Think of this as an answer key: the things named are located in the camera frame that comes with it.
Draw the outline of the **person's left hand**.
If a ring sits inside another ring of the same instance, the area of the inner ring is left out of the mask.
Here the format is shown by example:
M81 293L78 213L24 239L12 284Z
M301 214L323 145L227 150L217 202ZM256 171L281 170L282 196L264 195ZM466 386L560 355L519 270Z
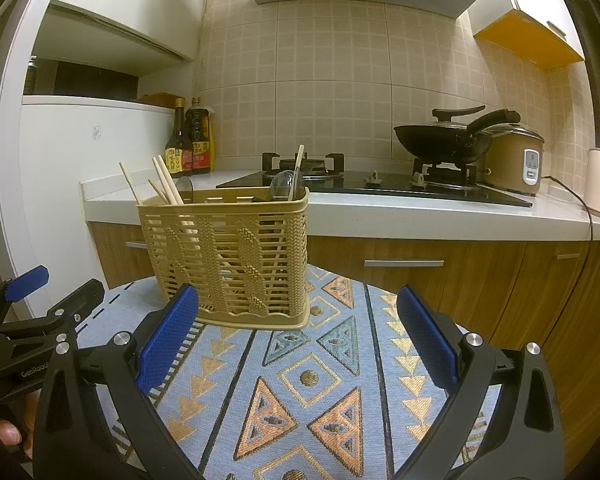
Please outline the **person's left hand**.
M7 419L0 418L0 440L6 446L22 445L28 460L33 460L33 437L40 390L28 393L23 398L23 412L19 426Z

